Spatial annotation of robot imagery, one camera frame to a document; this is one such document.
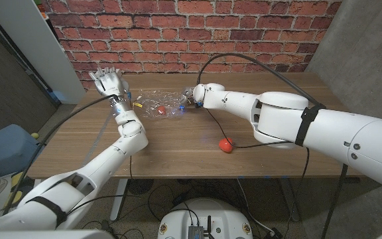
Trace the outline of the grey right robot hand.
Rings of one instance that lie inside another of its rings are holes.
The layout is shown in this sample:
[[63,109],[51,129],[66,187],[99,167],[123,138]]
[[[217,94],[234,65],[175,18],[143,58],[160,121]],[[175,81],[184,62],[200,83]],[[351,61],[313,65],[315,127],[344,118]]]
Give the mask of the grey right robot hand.
[[187,108],[195,106],[194,87],[185,87],[179,97],[179,110],[184,113]]

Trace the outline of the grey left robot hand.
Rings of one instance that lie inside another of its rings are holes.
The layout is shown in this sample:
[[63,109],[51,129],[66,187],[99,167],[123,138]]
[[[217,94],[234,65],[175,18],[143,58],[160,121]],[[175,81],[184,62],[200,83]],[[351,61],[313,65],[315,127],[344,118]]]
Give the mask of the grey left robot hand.
[[102,96],[110,96],[112,102],[127,99],[129,83],[124,80],[119,69],[114,67],[98,68],[96,72],[90,72],[89,75]]

